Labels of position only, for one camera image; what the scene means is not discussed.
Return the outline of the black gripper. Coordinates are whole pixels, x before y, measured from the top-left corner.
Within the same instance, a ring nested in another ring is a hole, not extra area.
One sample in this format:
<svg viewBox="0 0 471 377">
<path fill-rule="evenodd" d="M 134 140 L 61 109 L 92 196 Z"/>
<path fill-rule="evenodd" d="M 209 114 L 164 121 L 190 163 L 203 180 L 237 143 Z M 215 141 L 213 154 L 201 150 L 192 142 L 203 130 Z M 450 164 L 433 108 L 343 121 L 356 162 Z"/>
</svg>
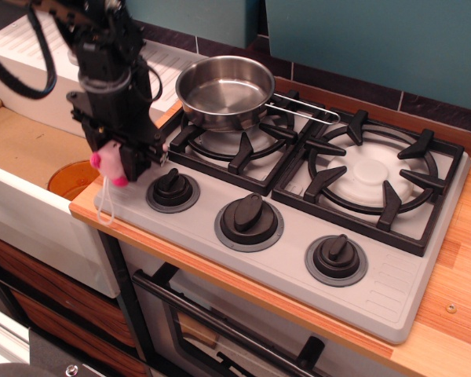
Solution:
<svg viewBox="0 0 471 377">
<path fill-rule="evenodd" d="M 85 42 L 75 48 L 75 55 L 83 91 L 67 95 L 72 116 L 82 124 L 92 152 L 111 140 L 120 143 L 125 175 L 137 181 L 152 161 L 166 160 L 165 137 L 149 115 L 159 97 L 152 94 L 151 68 L 138 50 L 123 56 L 110 45 Z"/>
</svg>

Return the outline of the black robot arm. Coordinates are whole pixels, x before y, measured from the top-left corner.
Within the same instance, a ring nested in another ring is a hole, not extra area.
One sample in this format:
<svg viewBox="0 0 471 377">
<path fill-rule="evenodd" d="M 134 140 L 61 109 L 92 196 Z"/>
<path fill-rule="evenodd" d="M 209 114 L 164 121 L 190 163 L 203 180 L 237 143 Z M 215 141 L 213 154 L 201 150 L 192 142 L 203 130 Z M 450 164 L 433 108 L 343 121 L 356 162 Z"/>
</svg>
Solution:
<svg viewBox="0 0 471 377">
<path fill-rule="evenodd" d="M 91 150 L 118 142 L 129 181 L 136 181 L 153 162 L 163 162 L 165 138 L 149 115 L 162 90 L 151 88 L 154 70 L 141 55 L 142 30 L 126 3 L 29 1 L 27 7 L 48 13 L 75 55 L 81 91 L 68 93 L 67 99 Z"/>
</svg>

